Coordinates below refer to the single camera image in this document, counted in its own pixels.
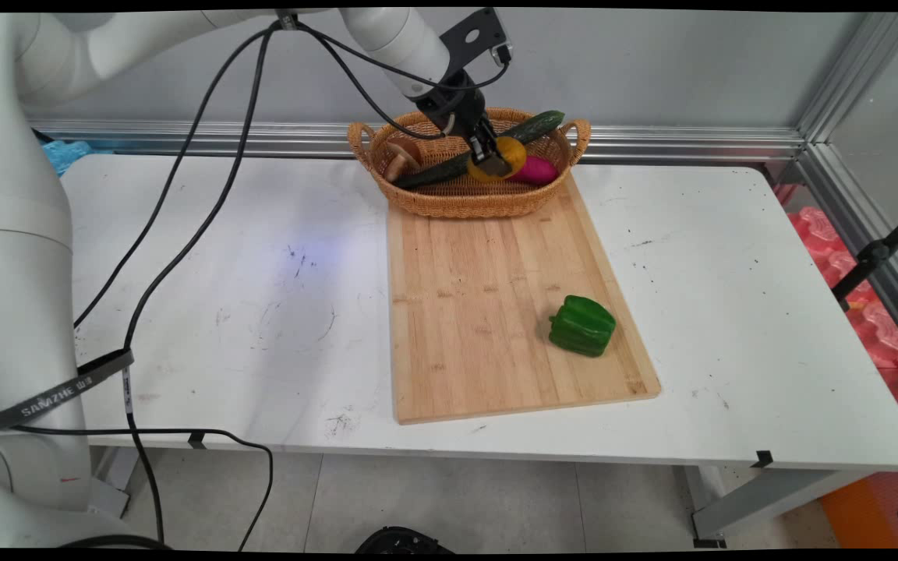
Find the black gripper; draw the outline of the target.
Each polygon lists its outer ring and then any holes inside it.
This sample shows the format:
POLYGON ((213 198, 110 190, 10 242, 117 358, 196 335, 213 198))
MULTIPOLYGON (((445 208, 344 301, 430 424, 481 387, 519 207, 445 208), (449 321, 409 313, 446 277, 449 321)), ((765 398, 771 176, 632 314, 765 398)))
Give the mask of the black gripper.
POLYGON ((415 98, 415 106, 445 136, 468 140, 474 166, 488 164, 492 177, 512 174, 506 153, 498 149, 483 93, 466 70, 447 74, 440 86, 415 98))

